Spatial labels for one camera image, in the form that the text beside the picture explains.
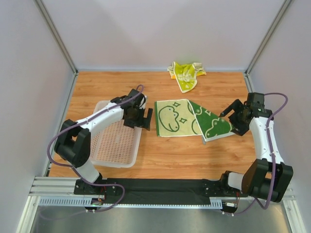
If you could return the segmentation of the green frog pattern towel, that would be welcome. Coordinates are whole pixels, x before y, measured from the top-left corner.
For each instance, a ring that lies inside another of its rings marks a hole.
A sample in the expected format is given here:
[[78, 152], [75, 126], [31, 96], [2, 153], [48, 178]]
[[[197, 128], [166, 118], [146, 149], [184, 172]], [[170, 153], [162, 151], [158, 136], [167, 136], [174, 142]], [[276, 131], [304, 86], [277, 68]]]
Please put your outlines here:
[[188, 99], [156, 101], [155, 123], [160, 137], [201, 136], [209, 142], [234, 134], [231, 123]]

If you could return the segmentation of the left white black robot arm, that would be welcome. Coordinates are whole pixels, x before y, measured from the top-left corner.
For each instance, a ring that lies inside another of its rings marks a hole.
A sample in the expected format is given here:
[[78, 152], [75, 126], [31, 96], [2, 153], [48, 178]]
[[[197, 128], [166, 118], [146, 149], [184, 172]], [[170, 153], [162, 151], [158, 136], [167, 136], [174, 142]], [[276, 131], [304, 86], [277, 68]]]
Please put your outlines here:
[[54, 151], [79, 176], [76, 195], [103, 195], [105, 187], [101, 173], [91, 162], [91, 140], [110, 125], [123, 121], [124, 126], [150, 130], [152, 108], [146, 109], [142, 91], [132, 89], [128, 95], [112, 99], [106, 107], [78, 121], [66, 120], [55, 136]]

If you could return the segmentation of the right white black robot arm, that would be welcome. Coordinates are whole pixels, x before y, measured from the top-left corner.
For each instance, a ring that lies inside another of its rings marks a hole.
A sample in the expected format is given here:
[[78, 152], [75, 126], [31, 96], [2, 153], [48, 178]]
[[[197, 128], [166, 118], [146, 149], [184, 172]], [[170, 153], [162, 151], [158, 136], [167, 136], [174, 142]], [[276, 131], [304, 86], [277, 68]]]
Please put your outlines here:
[[267, 109], [265, 94], [251, 92], [246, 101], [234, 100], [212, 121], [203, 133], [205, 141], [225, 135], [239, 136], [251, 132], [256, 159], [244, 173], [225, 171], [215, 182], [205, 182], [206, 194], [228, 196], [235, 194], [255, 199], [280, 202], [293, 177], [293, 168], [281, 157], [274, 135], [274, 117], [277, 112]]

